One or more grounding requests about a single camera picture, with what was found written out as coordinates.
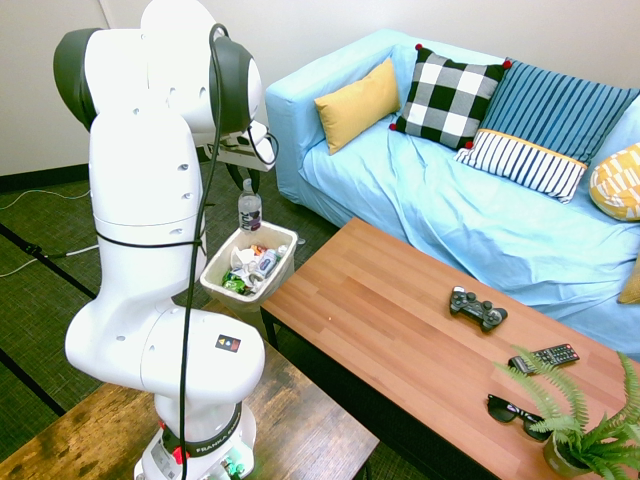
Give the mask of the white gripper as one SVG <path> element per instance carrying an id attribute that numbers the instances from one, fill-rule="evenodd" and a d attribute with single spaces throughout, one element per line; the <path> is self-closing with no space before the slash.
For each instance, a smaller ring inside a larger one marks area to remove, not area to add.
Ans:
<path id="1" fill-rule="evenodd" d="M 248 168 L 252 190 L 257 194 L 261 172 L 273 168 L 276 156 L 268 128 L 258 121 L 252 121 L 246 131 L 220 137 L 216 159 L 226 163 L 227 171 L 239 189 L 243 188 L 239 166 Z"/>

